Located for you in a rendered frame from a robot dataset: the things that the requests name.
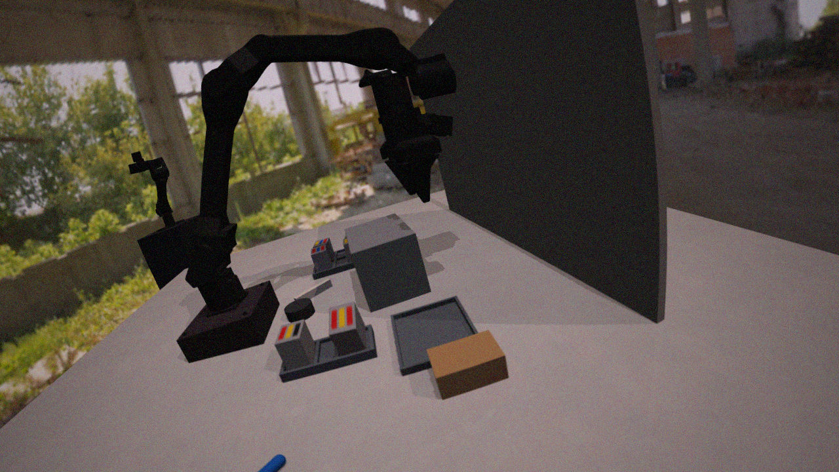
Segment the brown rectangular box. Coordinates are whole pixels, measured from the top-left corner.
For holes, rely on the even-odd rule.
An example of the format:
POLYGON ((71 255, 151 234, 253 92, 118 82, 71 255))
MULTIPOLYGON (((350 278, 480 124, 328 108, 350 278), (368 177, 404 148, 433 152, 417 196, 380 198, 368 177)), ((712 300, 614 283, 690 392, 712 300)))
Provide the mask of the brown rectangular box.
POLYGON ((506 356, 489 330, 427 352, 443 400, 509 378, 506 356))

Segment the blue thin bar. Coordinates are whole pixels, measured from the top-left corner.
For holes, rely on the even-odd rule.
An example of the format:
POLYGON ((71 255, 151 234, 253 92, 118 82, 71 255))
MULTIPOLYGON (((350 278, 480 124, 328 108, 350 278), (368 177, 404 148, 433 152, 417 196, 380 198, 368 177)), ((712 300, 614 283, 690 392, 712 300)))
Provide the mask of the blue thin bar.
POLYGON ((258 472, 277 472, 283 468, 286 463, 284 455, 276 455, 269 463, 265 464, 258 472))

